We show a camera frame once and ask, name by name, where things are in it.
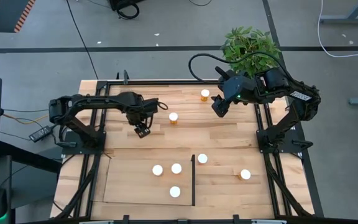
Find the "orange hazard stripe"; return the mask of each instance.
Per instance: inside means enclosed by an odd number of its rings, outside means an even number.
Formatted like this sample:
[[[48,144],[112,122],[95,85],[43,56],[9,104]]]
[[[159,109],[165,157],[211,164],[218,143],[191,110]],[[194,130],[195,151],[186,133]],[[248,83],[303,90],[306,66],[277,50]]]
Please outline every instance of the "orange hazard stripe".
[[[25,22],[25,19],[27,18],[27,16],[30,13],[30,10],[32,8],[32,6],[34,5],[35,0],[29,0],[27,5],[25,6],[22,15],[20,16],[19,20],[16,23],[14,32],[20,32],[20,30],[22,29],[22,26]]]

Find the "small cup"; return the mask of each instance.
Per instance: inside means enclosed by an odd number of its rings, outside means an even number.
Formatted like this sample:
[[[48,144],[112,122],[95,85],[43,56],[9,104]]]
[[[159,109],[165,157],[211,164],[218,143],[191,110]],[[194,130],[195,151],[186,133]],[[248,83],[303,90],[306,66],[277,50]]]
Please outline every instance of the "small cup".
[[[173,198],[177,198],[180,196],[180,188],[177,186],[173,186],[171,187],[171,189],[169,190],[169,194],[171,195],[171,197]]]
[[[208,161],[208,156],[206,156],[206,154],[200,154],[198,155],[197,160],[199,164],[206,164]]]
[[[207,101],[209,96],[209,90],[201,91],[201,101]]]
[[[181,165],[180,164],[173,164],[171,170],[174,174],[180,174],[181,172]]]
[[[178,123],[178,114],[177,113],[170,113],[169,114],[169,120],[171,124],[177,124]]]
[[[251,172],[249,170],[243,169],[239,174],[240,180],[248,180],[251,178]]]
[[[153,166],[153,174],[156,176],[161,176],[162,175],[162,166],[161,165],[155,165]]]

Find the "white cable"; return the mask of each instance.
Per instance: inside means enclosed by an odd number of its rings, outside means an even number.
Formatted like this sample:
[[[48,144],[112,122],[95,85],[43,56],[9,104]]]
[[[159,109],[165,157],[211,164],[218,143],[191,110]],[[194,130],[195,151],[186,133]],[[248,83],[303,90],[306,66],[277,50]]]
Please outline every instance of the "white cable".
[[[321,19],[321,15],[323,13],[323,4],[324,4],[324,0],[321,0],[321,10],[320,10],[320,16],[318,17],[318,22],[317,22],[317,36],[318,36],[318,42],[320,43],[320,46],[323,48],[323,50],[331,57],[334,58],[345,58],[345,57],[355,57],[358,56],[358,54],[354,54],[354,55],[332,55],[330,54],[323,46],[323,44],[321,43],[321,38],[320,38],[320,19]]]

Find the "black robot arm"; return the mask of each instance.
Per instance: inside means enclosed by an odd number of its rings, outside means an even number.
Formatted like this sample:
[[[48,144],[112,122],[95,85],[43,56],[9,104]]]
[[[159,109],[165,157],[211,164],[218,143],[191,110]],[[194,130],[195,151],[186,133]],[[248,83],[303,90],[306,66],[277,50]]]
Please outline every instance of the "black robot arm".
[[[212,108],[219,117],[228,112],[231,103],[272,103],[283,96],[294,99],[288,114],[278,124],[267,128],[266,144],[276,145],[296,123],[311,120],[321,102],[315,86],[310,87],[294,80],[280,68],[257,73],[254,78],[246,77],[245,73],[234,74],[231,70],[224,72],[218,67],[216,71],[222,75],[218,87],[224,95],[224,98],[219,95],[213,98]]]
[[[158,102],[158,98],[145,100],[142,95],[134,92],[124,92],[116,96],[63,96],[50,101],[49,120],[53,124],[67,126],[80,135],[85,147],[96,147],[100,133],[75,117],[81,110],[117,109],[126,114],[128,123],[135,126],[135,132],[143,138],[150,134],[150,126],[145,121],[158,112],[158,107],[168,109],[165,104]]]

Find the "black metal frame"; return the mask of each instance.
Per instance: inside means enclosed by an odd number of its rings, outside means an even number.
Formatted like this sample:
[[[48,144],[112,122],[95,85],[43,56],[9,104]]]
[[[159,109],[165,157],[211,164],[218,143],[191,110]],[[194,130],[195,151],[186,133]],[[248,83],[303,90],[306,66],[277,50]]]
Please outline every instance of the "black metal frame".
[[[100,95],[101,90],[105,89],[105,95],[109,95],[110,89],[114,85],[214,85],[218,84],[217,80],[209,80],[209,83],[201,83],[196,80],[144,80],[144,81],[137,81],[137,80],[113,80],[113,81],[98,81],[97,88],[96,88],[96,95]],[[258,129],[263,129],[263,122],[262,122],[262,116],[260,113],[260,106],[254,105],[255,107],[255,114],[257,118],[258,123]],[[269,106],[264,105],[267,122],[268,125],[272,125],[272,117],[270,114]],[[92,117],[91,117],[91,124],[94,125],[96,121],[96,110],[93,110]],[[102,110],[102,116],[100,121],[100,128],[103,128],[104,130],[104,124],[106,121],[106,109]],[[296,126],[296,132],[298,133],[298,137],[300,140],[304,140],[304,134],[303,130],[301,128],[301,124],[298,123]],[[282,182],[284,182],[284,176],[282,171],[282,165],[279,154],[273,155],[275,158],[276,163],[276,169],[278,176]],[[87,159],[84,159],[83,167],[81,168],[81,175],[80,180],[86,176],[86,170],[89,163],[89,156],[85,155]],[[268,153],[263,153],[263,157],[265,162],[268,160],[270,162],[270,155]],[[90,190],[89,195],[87,199],[86,204],[86,215],[84,217],[79,217],[78,215],[74,214],[73,218],[65,218],[65,219],[56,219],[56,220],[47,220],[42,222],[36,222],[35,224],[42,224],[42,223],[79,223],[79,222],[87,222],[91,221],[91,211],[92,211],[92,205],[93,205],[93,198],[94,198],[94,190],[96,185],[96,178],[97,178],[97,171],[100,163],[101,155],[95,155],[94,157],[94,163],[96,163],[96,172],[95,175],[90,182]],[[195,157],[192,156],[192,168],[195,166]],[[278,209],[278,201],[277,201],[277,194],[275,191],[275,182],[273,181],[272,177],[270,175],[267,175],[268,179],[268,185],[269,185],[269,191],[270,196],[272,200],[272,208],[273,213],[276,220],[287,220],[287,223],[358,223],[358,220],[344,220],[344,219],[336,219],[336,218],[324,218],[323,216],[323,210],[321,208],[321,202],[319,199],[319,195],[317,192],[316,182],[314,180],[313,170],[310,162],[310,157],[308,154],[308,150],[304,150],[302,153],[302,164],[306,175],[306,180],[308,183],[308,188],[310,191],[311,200],[313,203],[313,208],[315,212],[315,216],[313,217],[294,217],[291,216],[290,211],[290,205],[288,202],[286,202],[287,198],[283,195],[284,205],[285,205],[285,211],[286,215],[281,215]],[[194,183],[193,188],[195,187],[195,169],[193,169],[192,173],[192,183]],[[192,195],[192,202],[195,202],[195,193]],[[77,205],[78,208],[76,208],[78,211],[80,210],[81,205]],[[240,224],[240,223],[257,223],[260,220],[251,220],[251,219],[240,219],[238,215],[234,214],[233,219],[229,220],[129,220],[128,215],[124,215],[122,220],[114,220],[115,224],[145,224],[145,223],[158,223],[158,224]]]

